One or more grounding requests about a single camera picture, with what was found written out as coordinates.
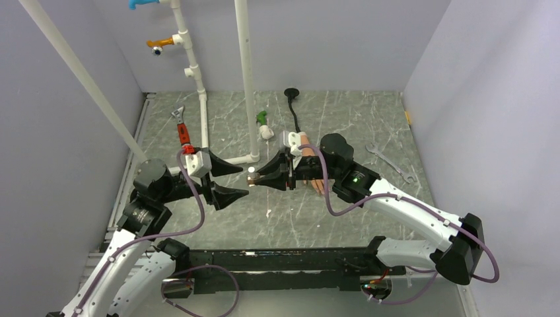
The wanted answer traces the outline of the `glitter nail polish bottle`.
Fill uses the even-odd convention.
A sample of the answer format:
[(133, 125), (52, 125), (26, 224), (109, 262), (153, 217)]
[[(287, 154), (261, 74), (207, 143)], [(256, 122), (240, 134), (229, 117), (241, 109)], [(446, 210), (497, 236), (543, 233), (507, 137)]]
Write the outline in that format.
[(250, 166), (247, 169), (248, 175), (247, 175), (247, 184), (249, 187), (254, 186), (254, 181), (255, 179), (258, 178), (258, 173), (256, 172), (256, 168), (254, 166)]

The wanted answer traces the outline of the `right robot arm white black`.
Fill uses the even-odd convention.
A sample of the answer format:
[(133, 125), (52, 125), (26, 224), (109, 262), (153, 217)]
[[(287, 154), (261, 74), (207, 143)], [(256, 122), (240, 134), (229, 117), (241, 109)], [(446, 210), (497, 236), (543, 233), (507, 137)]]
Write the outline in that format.
[(354, 148), (338, 133), (330, 133), (318, 147), (303, 145), (301, 136), (284, 132), (277, 154), (263, 167), (248, 170), (250, 186), (293, 190), (299, 180), (333, 180), (332, 193), (349, 204), (335, 211), (330, 191), (324, 192), (328, 212), (339, 217), (357, 208), (382, 213), (420, 234), (421, 240), (377, 236), (364, 256), (372, 274), (387, 267), (434, 270), (447, 280), (468, 285), (472, 279), (494, 283), (499, 278), (495, 258), (484, 243), (481, 219), (463, 217), (430, 206), (389, 183), (379, 173), (357, 163)]

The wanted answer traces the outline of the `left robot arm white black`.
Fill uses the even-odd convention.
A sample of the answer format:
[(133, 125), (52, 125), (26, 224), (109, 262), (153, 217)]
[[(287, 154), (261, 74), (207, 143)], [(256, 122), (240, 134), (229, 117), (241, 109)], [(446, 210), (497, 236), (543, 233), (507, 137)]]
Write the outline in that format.
[[(83, 286), (61, 310), (50, 316), (126, 316), (149, 287), (169, 275), (181, 277), (190, 268), (190, 249), (176, 237), (198, 231), (205, 222), (205, 206), (228, 207), (248, 195), (246, 190), (226, 188), (212, 181), (243, 171), (212, 153), (191, 145), (176, 154), (178, 174), (160, 159), (141, 163), (133, 181), (133, 193), (117, 223), (112, 239)], [(198, 222), (189, 229), (163, 233), (172, 216), (167, 203), (195, 199)]]

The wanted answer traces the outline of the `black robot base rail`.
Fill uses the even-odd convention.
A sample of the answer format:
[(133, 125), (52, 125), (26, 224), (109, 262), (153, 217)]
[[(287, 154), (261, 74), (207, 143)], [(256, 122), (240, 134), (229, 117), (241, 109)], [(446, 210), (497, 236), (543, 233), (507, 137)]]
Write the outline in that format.
[(223, 291), (337, 289), (360, 291), (368, 279), (387, 283), (406, 273), (386, 267), (371, 247), (193, 250), (166, 238), (156, 250), (176, 262), (172, 285), (183, 283), (196, 295)]

